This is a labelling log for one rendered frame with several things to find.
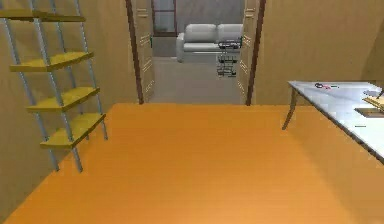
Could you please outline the white sofa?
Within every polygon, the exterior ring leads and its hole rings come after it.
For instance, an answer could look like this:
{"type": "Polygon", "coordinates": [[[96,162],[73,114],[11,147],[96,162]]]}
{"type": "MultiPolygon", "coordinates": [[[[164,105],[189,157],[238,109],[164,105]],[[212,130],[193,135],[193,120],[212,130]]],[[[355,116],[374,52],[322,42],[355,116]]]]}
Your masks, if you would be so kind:
{"type": "Polygon", "coordinates": [[[197,52],[218,53],[220,42],[239,41],[242,33],[242,24],[188,24],[176,38],[177,61],[197,52]]]}

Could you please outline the beige room door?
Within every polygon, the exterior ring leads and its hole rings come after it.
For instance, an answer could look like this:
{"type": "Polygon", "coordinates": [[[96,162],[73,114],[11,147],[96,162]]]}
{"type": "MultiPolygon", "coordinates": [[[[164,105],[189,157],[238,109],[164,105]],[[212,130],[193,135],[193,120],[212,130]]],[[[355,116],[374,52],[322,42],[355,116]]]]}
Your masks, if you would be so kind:
{"type": "Polygon", "coordinates": [[[154,93],[155,86],[151,10],[147,0],[131,0],[131,2],[135,24],[143,101],[148,102],[154,93]]]}
{"type": "Polygon", "coordinates": [[[247,100],[259,5],[260,0],[245,0],[242,44],[238,61],[239,68],[237,72],[237,82],[242,104],[245,104],[247,100]]]}

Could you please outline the brown framed window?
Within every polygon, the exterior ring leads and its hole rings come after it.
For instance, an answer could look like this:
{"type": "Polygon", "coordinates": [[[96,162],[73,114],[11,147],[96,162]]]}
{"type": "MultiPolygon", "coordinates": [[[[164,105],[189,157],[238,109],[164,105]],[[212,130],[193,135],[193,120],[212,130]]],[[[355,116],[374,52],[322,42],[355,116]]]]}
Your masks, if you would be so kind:
{"type": "Polygon", "coordinates": [[[177,34],[176,0],[151,0],[153,32],[159,37],[177,34]]]}

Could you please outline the yellow ladder shelf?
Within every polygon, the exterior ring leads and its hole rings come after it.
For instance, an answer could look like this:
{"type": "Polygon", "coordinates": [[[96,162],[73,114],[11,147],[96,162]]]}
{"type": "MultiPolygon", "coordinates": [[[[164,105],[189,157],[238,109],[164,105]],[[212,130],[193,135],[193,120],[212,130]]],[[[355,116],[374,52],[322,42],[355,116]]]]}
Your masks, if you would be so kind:
{"type": "Polygon", "coordinates": [[[96,83],[90,86],[78,86],[75,78],[72,76],[72,66],[83,61],[87,64],[92,63],[94,53],[88,49],[87,39],[83,38],[83,49],[81,51],[69,51],[65,48],[64,37],[61,25],[65,22],[75,22],[82,25],[85,22],[85,17],[80,10],[79,0],[74,0],[76,13],[74,15],[63,15],[57,12],[55,0],[49,0],[50,10],[41,11],[35,7],[36,0],[28,0],[30,7],[27,9],[6,9],[3,7],[0,0],[0,21],[5,25],[8,44],[11,49],[12,59],[14,63],[9,66],[9,70],[19,74],[23,82],[23,87],[27,94],[30,105],[27,111],[32,113],[38,122],[43,141],[40,146],[48,151],[55,149],[69,149],[74,157],[76,167],[79,171],[83,170],[81,159],[77,150],[77,145],[84,139],[89,137],[89,134],[97,126],[105,125],[106,114],[102,110],[92,113],[80,111],[79,114],[69,119],[67,111],[77,107],[81,108],[82,104],[90,98],[98,98],[100,88],[96,83]],[[27,62],[20,60],[16,48],[16,42],[11,32],[11,21],[27,21],[34,24],[37,31],[39,41],[39,49],[41,57],[27,62]],[[44,23],[54,23],[59,38],[61,52],[56,55],[48,53],[47,42],[43,34],[44,23]],[[62,92],[56,82],[54,72],[64,69],[71,76],[72,88],[62,92]],[[49,76],[50,84],[54,91],[54,95],[50,98],[37,102],[28,86],[25,75],[27,73],[40,72],[46,73],[49,76]],[[53,134],[48,134],[41,114],[44,112],[58,112],[64,122],[64,126],[53,134]]]}

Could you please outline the white table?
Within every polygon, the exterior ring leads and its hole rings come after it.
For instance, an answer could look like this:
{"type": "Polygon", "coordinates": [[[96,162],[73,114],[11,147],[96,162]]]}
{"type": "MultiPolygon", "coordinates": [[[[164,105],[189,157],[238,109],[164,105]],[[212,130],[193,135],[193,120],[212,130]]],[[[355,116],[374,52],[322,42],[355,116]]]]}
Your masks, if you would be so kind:
{"type": "Polygon", "coordinates": [[[291,87],[290,109],[282,129],[285,130],[294,114],[297,97],[301,96],[322,115],[350,136],[384,166],[384,118],[368,118],[356,108],[373,109],[363,100],[365,91],[379,88],[368,82],[316,82],[289,81],[291,87]]]}

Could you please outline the yellow book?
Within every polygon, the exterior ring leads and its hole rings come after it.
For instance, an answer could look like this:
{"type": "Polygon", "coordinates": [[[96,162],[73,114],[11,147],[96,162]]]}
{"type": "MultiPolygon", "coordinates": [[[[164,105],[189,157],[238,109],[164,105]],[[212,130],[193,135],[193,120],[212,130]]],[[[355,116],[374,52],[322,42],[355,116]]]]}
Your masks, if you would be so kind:
{"type": "Polygon", "coordinates": [[[384,111],[384,98],[382,98],[382,97],[377,98],[377,97],[368,96],[368,97],[364,98],[364,101],[373,105],[374,107],[384,111]]]}

